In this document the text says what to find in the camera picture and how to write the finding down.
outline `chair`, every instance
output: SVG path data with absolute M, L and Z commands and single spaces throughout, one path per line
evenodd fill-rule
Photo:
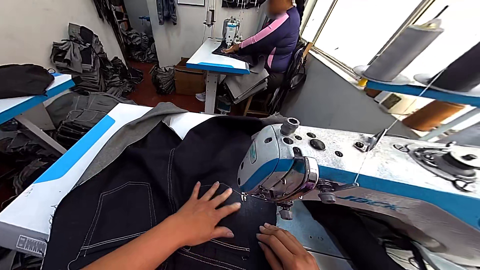
M 307 76 L 304 67 L 305 57 L 311 47 L 311 42 L 305 43 L 301 40 L 297 42 L 297 45 L 292 53 L 292 58 L 290 59 L 290 63 L 288 64 L 286 75 L 283 78 L 279 89 L 277 89 L 276 95 L 273 95 L 273 99 L 271 101 L 270 98 L 272 98 L 272 94 L 267 95 L 265 100 L 258 100 L 262 103 L 264 110 L 250 110 L 250 105 L 255 95 L 250 96 L 247 100 L 243 116 L 247 115 L 248 113 L 271 115 L 280 110 L 287 93 L 291 90 L 297 89 L 305 82 Z

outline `red floor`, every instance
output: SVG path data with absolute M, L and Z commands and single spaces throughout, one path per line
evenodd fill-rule
M 144 80 L 138 84 L 136 90 L 128 96 L 128 98 L 137 104 L 155 107 L 159 102 L 172 102 L 179 108 L 191 112 L 201 112 L 205 110 L 205 103 L 198 101 L 195 96 L 179 95 L 175 92 L 170 95 L 157 94 L 152 84 L 152 76 L 148 73 L 154 66 L 153 64 L 135 61 L 129 61 L 129 63 L 132 67 L 144 72 Z

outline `cardboard box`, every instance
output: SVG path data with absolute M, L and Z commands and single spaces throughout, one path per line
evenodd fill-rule
M 175 65 L 175 91 L 177 94 L 190 95 L 205 92 L 205 79 L 207 73 L 200 69 L 187 68 L 190 58 L 182 57 Z

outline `pink sleeve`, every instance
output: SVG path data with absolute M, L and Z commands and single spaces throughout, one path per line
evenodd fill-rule
M 288 19 L 288 14 L 285 13 L 285 15 L 283 15 L 279 19 L 274 20 L 269 26 L 265 27 L 260 32 L 258 32 L 257 34 L 255 34 L 255 35 L 247 38 L 243 42 L 241 42 L 240 43 L 240 48 L 242 49 L 242 48 L 244 48 L 244 47 L 246 47 L 250 44 L 254 44 L 254 43 L 260 41 L 261 39 L 265 38 L 267 35 L 274 32 L 275 30 L 277 30 L 277 28 L 279 28 L 287 19 Z

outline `pink and navy shirt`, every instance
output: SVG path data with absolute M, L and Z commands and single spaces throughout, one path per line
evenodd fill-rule
M 269 20 L 264 28 L 240 43 L 239 54 L 264 55 L 269 72 L 282 73 L 288 68 L 292 52 L 300 34 L 300 15 L 292 7 L 276 20 Z

